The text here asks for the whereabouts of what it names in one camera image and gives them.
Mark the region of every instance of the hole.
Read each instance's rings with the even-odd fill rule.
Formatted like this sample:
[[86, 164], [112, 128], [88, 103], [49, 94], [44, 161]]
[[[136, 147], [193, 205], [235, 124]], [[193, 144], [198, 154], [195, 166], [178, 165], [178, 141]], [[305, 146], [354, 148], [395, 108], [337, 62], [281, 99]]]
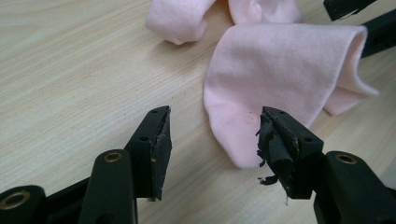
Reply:
[[0, 202], [1, 210], [16, 208], [24, 204], [30, 198], [30, 193], [26, 190], [13, 193]]
[[345, 155], [345, 154], [338, 154], [335, 156], [335, 158], [343, 163], [346, 163], [346, 164], [356, 164], [357, 163], [357, 161], [354, 158], [352, 158], [348, 155]]
[[113, 161], [119, 161], [122, 158], [122, 154], [119, 152], [111, 152], [105, 155], [104, 161], [105, 162], [113, 162]]
[[105, 213], [96, 219], [95, 224], [111, 224], [115, 220], [115, 216], [111, 213]]

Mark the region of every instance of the sock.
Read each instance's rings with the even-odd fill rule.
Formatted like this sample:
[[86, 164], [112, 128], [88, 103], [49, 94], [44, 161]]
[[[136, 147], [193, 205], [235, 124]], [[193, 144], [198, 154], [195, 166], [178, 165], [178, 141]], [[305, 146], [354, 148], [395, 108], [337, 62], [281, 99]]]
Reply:
[[[181, 45], [201, 39], [207, 29], [205, 13], [216, 0], [152, 0], [146, 27]], [[235, 24], [296, 22], [301, 18], [294, 0], [229, 0]]]
[[177, 45], [201, 39], [207, 28], [204, 15], [216, 0], [152, 0], [146, 26]]
[[301, 13], [294, 0], [229, 0], [235, 24], [293, 23], [300, 21]]
[[320, 110], [348, 110], [378, 92], [358, 77], [362, 26], [241, 24], [218, 43], [205, 79], [213, 134], [240, 168], [259, 167], [264, 105], [310, 126]]

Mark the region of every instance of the fabric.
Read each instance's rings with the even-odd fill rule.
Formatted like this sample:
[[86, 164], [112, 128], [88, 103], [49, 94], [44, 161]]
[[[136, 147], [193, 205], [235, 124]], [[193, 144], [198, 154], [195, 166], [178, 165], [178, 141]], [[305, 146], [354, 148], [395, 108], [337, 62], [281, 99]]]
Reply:
[[209, 65], [204, 102], [213, 134], [234, 164], [253, 168], [262, 162], [255, 133], [264, 105], [310, 126], [323, 108], [336, 115], [377, 95], [357, 74], [366, 35], [362, 26], [230, 28]]
[[146, 27], [177, 45], [201, 39], [204, 15], [216, 0], [152, 0]]
[[242, 23], [293, 23], [301, 20], [294, 0], [229, 0], [235, 24]]
[[[181, 45], [201, 39], [207, 29], [205, 13], [216, 0], [152, 0], [146, 27], [165, 40]], [[229, 0], [235, 24], [297, 22], [294, 0]]]

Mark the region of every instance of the table surface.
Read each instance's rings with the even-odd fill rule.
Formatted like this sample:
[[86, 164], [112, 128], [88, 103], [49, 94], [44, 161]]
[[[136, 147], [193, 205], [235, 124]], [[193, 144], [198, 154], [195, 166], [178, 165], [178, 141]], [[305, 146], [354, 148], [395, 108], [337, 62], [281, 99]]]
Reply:
[[[306, 23], [349, 25], [396, 7], [378, 1], [331, 22], [321, 1], [298, 5]], [[0, 0], [0, 191], [39, 185], [51, 195], [76, 183], [100, 153], [123, 148], [150, 109], [170, 105], [163, 200], [138, 200], [141, 223], [316, 223], [312, 200], [287, 202], [280, 184], [259, 185], [269, 168], [236, 168], [212, 135], [203, 82], [233, 26], [227, 1], [205, 14], [204, 38], [182, 46], [145, 28], [148, 8], [149, 0]], [[324, 151], [359, 155], [394, 181], [396, 48], [362, 59], [359, 71], [380, 96], [340, 116], [321, 112], [311, 131]]]

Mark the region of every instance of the wood grain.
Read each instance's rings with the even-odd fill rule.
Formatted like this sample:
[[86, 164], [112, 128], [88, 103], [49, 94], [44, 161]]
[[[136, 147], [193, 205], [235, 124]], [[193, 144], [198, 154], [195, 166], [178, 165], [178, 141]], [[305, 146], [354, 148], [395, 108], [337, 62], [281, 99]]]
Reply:
[[[314, 24], [361, 24], [395, 8], [377, 1], [331, 22], [320, 1], [298, 0]], [[87, 177], [101, 152], [123, 148], [151, 108], [172, 106], [173, 154], [163, 201], [138, 201], [141, 223], [316, 223], [311, 201], [288, 201], [268, 168], [240, 170], [213, 137], [203, 82], [233, 25], [227, 2], [206, 14], [197, 43], [175, 46], [145, 28], [148, 0], [0, 0], [0, 191], [42, 186], [47, 195]], [[376, 174], [394, 174], [396, 49], [361, 60], [379, 97], [311, 130], [325, 151], [344, 150]]]

